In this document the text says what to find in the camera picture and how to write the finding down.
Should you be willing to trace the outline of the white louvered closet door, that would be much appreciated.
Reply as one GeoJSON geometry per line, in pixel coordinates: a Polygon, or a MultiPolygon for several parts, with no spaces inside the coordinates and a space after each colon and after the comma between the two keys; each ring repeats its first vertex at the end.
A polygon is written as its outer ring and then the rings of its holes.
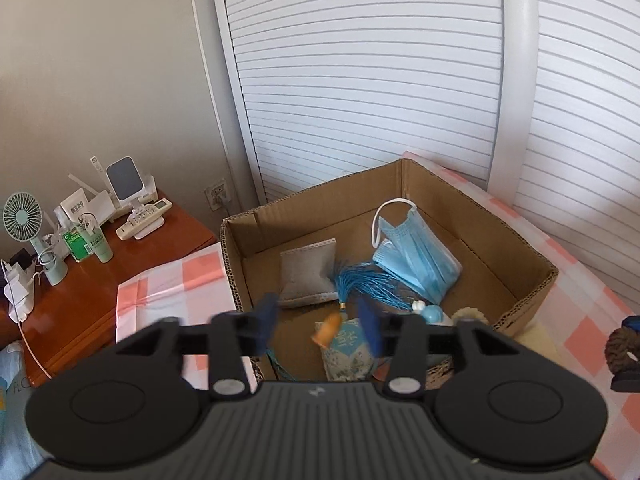
{"type": "Polygon", "coordinates": [[[250,209],[424,157],[639,305],[639,0],[191,0],[250,209]]]}

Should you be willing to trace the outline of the grey fabric sachet pouch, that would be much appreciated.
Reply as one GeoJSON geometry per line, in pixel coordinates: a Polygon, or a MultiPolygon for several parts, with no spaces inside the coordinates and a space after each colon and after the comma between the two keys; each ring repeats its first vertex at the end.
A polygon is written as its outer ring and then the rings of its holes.
{"type": "Polygon", "coordinates": [[[335,253],[335,238],[281,252],[280,307],[296,309],[337,300],[332,281],[335,253]]]}

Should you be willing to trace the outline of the green bottle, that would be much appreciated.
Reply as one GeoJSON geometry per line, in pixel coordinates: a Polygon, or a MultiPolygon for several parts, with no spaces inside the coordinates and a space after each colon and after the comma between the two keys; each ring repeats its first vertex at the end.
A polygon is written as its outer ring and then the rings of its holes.
{"type": "Polygon", "coordinates": [[[72,224],[63,226],[62,239],[76,262],[81,263],[92,255],[91,247],[86,243],[76,226],[72,224]]]}

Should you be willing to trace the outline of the blue tassel sachet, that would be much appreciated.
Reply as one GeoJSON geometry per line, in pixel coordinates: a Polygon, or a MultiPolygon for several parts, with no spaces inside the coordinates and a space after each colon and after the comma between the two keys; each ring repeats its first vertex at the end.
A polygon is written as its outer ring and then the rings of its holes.
{"type": "Polygon", "coordinates": [[[335,261],[337,300],[296,309],[281,308],[279,326],[267,351],[274,374],[284,380],[358,380],[372,366],[355,307],[357,299],[381,299],[404,308],[394,278],[371,261],[335,261]]]}

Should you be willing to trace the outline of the blue surgical face mask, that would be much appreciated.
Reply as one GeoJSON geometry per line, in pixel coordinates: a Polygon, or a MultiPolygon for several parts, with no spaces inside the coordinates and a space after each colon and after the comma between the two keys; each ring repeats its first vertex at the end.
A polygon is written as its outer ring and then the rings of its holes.
{"type": "Polygon", "coordinates": [[[381,269],[440,306],[457,283],[462,265],[421,216],[418,206],[406,198],[392,198],[378,206],[371,222],[372,260],[381,269]],[[408,207],[403,222],[393,224],[382,216],[391,204],[408,207]]]}

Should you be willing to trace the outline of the white router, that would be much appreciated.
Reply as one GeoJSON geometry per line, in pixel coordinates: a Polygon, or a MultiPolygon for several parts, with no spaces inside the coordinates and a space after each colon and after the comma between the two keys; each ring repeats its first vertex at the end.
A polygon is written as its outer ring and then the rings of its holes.
{"type": "MultiPolygon", "coordinates": [[[[88,197],[88,207],[96,215],[100,224],[104,224],[107,221],[114,222],[116,219],[130,214],[132,206],[121,202],[117,198],[99,159],[96,156],[92,156],[90,162],[104,184],[102,191],[96,190],[74,174],[68,174],[68,177],[85,191],[88,197]]],[[[141,179],[143,182],[143,194],[139,198],[139,202],[142,203],[142,205],[156,202],[158,200],[158,193],[154,177],[147,174],[146,176],[142,176],[141,179]]]]}

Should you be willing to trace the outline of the pale green tube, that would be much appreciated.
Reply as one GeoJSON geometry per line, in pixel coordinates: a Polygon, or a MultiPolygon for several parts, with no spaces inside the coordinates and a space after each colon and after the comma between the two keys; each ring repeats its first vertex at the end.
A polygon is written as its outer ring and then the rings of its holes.
{"type": "Polygon", "coordinates": [[[100,263],[108,263],[114,252],[99,226],[85,226],[85,241],[100,263]]]}

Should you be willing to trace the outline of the yellow cleaning cloth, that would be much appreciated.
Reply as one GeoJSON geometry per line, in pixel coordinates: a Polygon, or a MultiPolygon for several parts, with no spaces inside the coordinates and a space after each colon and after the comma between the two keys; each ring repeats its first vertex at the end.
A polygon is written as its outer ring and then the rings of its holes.
{"type": "Polygon", "coordinates": [[[544,326],[538,322],[529,322],[514,336],[514,339],[522,346],[539,353],[550,361],[556,362],[558,360],[559,355],[552,338],[544,326]]]}

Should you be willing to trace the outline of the white cosmetic tube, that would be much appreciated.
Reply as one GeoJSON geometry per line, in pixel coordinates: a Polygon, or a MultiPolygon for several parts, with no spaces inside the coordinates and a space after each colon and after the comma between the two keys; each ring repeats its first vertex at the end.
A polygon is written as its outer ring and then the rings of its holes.
{"type": "Polygon", "coordinates": [[[90,212],[89,200],[83,188],[78,188],[65,200],[62,200],[60,206],[73,224],[79,223],[81,217],[90,212]]]}

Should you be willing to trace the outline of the blue white plush toy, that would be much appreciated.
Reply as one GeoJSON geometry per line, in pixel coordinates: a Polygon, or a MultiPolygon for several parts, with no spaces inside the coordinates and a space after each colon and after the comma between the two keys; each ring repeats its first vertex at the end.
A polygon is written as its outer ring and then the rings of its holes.
{"type": "Polygon", "coordinates": [[[447,318],[437,304],[427,304],[423,300],[414,300],[412,303],[412,312],[420,315],[427,324],[432,325],[446,325],[447,318]]]}

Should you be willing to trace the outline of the white power strip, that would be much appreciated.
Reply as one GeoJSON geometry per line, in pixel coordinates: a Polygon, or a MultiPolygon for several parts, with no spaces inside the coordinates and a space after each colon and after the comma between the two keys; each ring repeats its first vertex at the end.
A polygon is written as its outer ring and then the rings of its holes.
{"type": "Polygon", "coordinates": [[[3,293],[9,300],[9,317],[14,323],[23,323],[34,310],[34,277],[16,266],[6,272],[3,293]]]}

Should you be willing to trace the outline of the wall power outlet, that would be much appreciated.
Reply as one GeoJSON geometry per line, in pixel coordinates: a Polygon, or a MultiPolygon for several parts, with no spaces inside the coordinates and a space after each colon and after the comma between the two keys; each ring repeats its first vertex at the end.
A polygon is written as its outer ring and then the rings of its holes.
{"type": "Polygon", "coordinates": [[[228,209],[231,203],[228,185],[224,179],[220,179],[216,183],[209,185],[205,189],[204,194],[211,211],[216,211],[220,208],[228,209]]]}

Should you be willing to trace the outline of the wooden nightstand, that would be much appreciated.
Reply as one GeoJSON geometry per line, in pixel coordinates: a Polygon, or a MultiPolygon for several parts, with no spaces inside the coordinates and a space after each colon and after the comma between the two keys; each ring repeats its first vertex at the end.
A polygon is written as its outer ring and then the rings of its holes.
{"type": "Polygon", "coordinates": [[[114,344],[117,287],[139,273],[216,242],[215,234],[179,206],[165,216],[165,225],[143,240],[122,242],[109,224],[105,236],[114,250],[108,263],[91,257],[68,264],[66,278],[54,287],[42,283],[35,309],[22,328],[6,313],[1,299],[1,344],[26,335],[33,354],[25,356],[26,376],[34,387],[75,366],[80,360],[114,344]]]}

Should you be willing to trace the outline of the mint green desk fan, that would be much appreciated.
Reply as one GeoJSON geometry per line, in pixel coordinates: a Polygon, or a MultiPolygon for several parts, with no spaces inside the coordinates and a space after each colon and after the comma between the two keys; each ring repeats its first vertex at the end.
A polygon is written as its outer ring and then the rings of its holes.
{"type": "Polygon", "coordinates": [[[53,246],[41,236],[42,222],[42,209],[29,192],[13,193],[4,203],[2,223],[9,237],[32,244],[41,270],[50,285],[56,286],[66,278],[67,266],[53,246]]]}

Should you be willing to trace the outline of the brown hair scrunchie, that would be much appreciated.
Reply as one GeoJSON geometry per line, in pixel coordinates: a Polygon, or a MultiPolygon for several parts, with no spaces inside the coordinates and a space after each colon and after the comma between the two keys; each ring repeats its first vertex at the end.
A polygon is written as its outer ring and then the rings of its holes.
{"type": "Polygon", "coordinates": [[[604,347],[606,365],[612,374],[639,369],[639,333],[621,327],[608,336],[604,347]]]}

